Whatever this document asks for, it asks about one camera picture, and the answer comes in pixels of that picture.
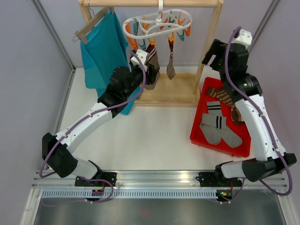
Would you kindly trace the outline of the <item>beige sock maroon striped cuff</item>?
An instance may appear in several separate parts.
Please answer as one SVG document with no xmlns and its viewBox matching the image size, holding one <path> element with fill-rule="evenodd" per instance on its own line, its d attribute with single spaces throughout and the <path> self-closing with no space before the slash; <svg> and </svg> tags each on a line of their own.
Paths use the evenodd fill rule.
<svg viewBox="0 0 300 225">
<path fill-rule="evenodd" d="M 175 72 L 175 69 L 174 69 L 174 66 L 173 66 L 173 48 L 174 48 L 174 43 L 173 41 L 168 41 L 169 43 L 169 49 L 170 49 L 170 57 L 169 57 L 169 62 L 168 62 L 168 65 L 167 65 L 167 69 L 166 69 L 166 72 L 167 72 L 167 76 L 170 80 L 172 80 L 175 75 L 176 75 L 176 72 Z"/>
</svg>

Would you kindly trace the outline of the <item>brown striped sock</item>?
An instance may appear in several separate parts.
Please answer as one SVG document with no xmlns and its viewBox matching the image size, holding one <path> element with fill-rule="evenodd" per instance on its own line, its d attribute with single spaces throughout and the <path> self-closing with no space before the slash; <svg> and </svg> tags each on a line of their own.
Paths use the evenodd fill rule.
<svg viewBox="0 0 300 225">
<path fill-rule="evenodd" d="M 226 92 L 224 87 L 217 88 L 217 89 L 213 88 L 213 87 L 209 87 L 206 90 L 205 94 L 212 98 L 217 98 L 222 103 L 226 104 L 227 106 L 229 106 L 231 108 L 231 118 L 235 125 L 239 126 L 239 125 L 243 125 L 245 123 L 242 118 L 241 113 L 236 108 L 235 103 L 232 101 L 231 97 Z"/>
</svg>

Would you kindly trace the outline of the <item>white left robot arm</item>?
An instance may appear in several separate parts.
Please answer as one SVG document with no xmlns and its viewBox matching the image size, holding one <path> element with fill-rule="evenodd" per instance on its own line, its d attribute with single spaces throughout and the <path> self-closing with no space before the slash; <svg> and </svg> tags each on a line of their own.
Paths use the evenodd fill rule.
<svg viewBox="0 0 300 225">
<path fill-rule="evenodd" d="M 128 105 L 129 99 L 138 97 L 134 91 L 140 90 L 143 83 L 153 84 L 156 75 L 152 64 L 145 70 L 138 65 L 115 68 L 104 93 L 84 116 L 62 132 L 46 133 L 42 138 L 42 159 L 53 173 L 61 178 L 71 174 L 84 177 L 90 185 L 99 185 L 102 180 L 100 167 L 90 160 L 74 157 L 73 152 L 98 127 L 116 117 Z"/>
</svg>

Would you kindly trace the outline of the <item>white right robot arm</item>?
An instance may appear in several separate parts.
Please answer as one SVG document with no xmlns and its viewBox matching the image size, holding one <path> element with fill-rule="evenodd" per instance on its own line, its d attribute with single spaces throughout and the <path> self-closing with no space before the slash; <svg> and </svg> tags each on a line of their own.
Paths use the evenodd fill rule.
<svg viewBox="0 0 300 225">
<path fill-rule="evenodd" d="M 215 167 L 214 180 L 225 185 L 233 178 L 246 178 L 251 182 L 287 172 L 297 162 L 295 154 L 286 152 L 277 138 L 266 112 L 263 91 L 253 75 L 247 72 L 249 53 L 243 44 L 230 45 L 214 39 L 202 60 L 219 72 L 225 91 L 241 113 L 251 137 L 253 159 L 226 162 Z"/>
</svg>

